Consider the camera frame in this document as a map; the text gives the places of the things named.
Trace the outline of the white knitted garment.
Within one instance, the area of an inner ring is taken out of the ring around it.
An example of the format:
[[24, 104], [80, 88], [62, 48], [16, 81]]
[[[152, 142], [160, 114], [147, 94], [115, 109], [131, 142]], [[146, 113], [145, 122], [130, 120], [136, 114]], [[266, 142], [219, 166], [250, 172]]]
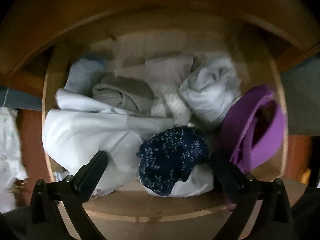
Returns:
[[149, 84], [154, 94], [151, 115], [174, 118], [175, 126], [186, 126], [191, 119], [191, 110], [178, 92], [179, 85], [154, 82]]

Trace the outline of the light blue rolled underwear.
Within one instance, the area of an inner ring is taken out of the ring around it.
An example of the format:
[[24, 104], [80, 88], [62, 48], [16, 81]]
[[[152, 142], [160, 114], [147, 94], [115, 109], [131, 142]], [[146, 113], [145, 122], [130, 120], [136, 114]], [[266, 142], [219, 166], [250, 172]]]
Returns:
[[93, 87], [104, 75], [107, 60], [95, 54], [87, 54], [70, 68], [64, 89], [84, 96], [92, 96]]

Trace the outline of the navy floral underwear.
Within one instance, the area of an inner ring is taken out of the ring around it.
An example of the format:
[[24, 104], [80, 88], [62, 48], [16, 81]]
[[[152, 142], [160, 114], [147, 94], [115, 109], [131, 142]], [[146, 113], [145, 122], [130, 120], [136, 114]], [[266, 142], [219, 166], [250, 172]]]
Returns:
[[156, 195], [167, 197], [177, 182], [185, 183], [194, 167], [208, 160], [209, 148], [201, 130], [181, 126], [144, 142], [137, 157], [141, 184]]

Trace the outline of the large white garment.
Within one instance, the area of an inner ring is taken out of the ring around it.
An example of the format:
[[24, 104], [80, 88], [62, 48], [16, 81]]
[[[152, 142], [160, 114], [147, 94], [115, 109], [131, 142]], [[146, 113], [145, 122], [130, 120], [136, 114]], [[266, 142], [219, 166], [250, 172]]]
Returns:
[[173, 118], [133, 113], [66, 89], [56, 93], [57, 109], [45, 119], [45, 152], [74, 175], [98, 151], [107, 152], [108, 166], [97, 188], [109, 194], [138, 178], [140, 145], [172, 128]]

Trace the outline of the grey underwear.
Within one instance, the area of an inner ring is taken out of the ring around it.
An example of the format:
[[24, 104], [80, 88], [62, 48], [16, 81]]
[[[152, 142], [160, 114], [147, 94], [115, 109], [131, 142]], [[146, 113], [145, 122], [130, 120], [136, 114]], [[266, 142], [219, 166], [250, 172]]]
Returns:
[[92, 98], [138, 114], [150, 114], [154, 94], [141, 80], [105, 74], [93, 87]]

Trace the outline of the purple underwear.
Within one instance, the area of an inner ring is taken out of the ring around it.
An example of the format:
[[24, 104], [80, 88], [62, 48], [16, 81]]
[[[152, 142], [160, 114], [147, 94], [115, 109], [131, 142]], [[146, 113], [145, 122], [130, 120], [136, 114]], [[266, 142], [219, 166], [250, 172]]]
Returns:
[[274, 92], [265, 85], [251, 88], [228, 111], [221, 130], [223, 152], [242, 173], [273, 157], [283, 142], [285, 116]]

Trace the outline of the white underwear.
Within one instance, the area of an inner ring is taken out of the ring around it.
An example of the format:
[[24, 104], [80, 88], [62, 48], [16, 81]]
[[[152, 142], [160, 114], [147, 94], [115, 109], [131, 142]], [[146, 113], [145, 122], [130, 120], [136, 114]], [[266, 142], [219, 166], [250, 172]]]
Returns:
[[204, 126], [215, 127], [241, 97], [240, 84], [231, 59], [221, 57], [193, 71], [181, 84], [179, 94]]

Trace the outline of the wooden nightstand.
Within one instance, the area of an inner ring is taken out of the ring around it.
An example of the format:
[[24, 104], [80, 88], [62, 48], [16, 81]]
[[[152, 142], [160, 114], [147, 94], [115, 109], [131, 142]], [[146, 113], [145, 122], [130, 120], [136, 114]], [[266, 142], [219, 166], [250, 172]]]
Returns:
[[290, 69], [319, 51], [319, 24], [299, 0], [1, 0], [1, 84], [40, 96], [43, 79], [24, 66], [57, 38], [103, 17], [140, 11], [204, 12], [256, 25], [289, 43]]

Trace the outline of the blue checked cloth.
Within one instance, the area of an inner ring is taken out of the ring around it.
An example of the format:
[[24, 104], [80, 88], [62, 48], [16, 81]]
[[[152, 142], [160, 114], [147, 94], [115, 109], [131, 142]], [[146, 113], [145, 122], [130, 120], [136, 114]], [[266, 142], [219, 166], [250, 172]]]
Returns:
[[42, 99], [25, 92], [0, 85], [0, 107], [42, 110]]

